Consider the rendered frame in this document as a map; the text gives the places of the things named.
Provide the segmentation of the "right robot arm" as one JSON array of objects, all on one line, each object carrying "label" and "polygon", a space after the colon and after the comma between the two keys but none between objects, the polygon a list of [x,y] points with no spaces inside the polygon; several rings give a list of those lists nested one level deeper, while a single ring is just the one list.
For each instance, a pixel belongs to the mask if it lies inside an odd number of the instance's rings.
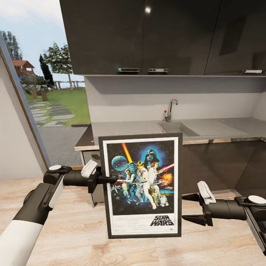
[{"label": "right robot arm", "polygon": [[203,215],[182,215],[186,221],[213,226],[212,218],[247,221],[260,249],[266,256],[266,199],[256,196],[236,196],[234,200],[215,199],[204,181],[197,183],[197,193],[182,196],[182,200],[197,201]]}]

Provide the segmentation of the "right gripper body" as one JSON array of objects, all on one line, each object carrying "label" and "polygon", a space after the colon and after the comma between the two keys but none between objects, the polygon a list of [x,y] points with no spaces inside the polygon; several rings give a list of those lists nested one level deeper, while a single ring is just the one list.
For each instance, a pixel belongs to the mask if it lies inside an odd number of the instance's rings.
[{"label": "right gripper body", "polygon": [[213,226],[212,218],[231,219],[229,206],[224,199],[215,199],[215,203],[205,204],[204,198],[200,193],[199,195],[202,203],[202,208],[203,210],[205,210],[208,226]]}]

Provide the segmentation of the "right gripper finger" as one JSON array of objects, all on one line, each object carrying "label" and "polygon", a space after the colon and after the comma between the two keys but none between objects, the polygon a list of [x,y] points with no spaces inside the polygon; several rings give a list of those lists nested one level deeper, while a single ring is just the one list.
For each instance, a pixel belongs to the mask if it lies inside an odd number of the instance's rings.
[{"label": "right gripper finger", "polygon": [[191,221],[195,224],[200,224],[202,226],[206,226],[207,223],[207,219],[206,219],[206,215],[205,215],[205,210],[203,211],[203,215],[182,215],[182,218],[186,221]]},{"label": "right gripper finger", "polygon": [[202,206],[200,196],[197,193],[182,196],[182,200],[197,201],[200,203],[200,206]]}]

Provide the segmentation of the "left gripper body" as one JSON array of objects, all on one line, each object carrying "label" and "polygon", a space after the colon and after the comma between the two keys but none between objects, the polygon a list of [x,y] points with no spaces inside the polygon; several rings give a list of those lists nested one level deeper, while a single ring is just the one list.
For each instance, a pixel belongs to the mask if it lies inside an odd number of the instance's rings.
[{"label": "left gripper body", "polygon": [[89,178],[82,176],[81,171],[82,170],[78,170],[78,172],[76,172],[74,178],[75,186],[88,187],[88,193],[93,193],[95,188],[97,187],[97,178],[99,177],[97,173],[102,172],[101,166],[96,167],[96,172],[94,174],[91,174]]}]

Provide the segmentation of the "poster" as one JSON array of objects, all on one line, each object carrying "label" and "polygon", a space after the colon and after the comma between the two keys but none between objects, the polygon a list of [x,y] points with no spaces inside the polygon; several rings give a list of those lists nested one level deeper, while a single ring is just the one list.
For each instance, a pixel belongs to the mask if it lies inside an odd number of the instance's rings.
[{"label": "poster", "polygon": [[98,141],[108,239],[181,237],[183,133]]}]

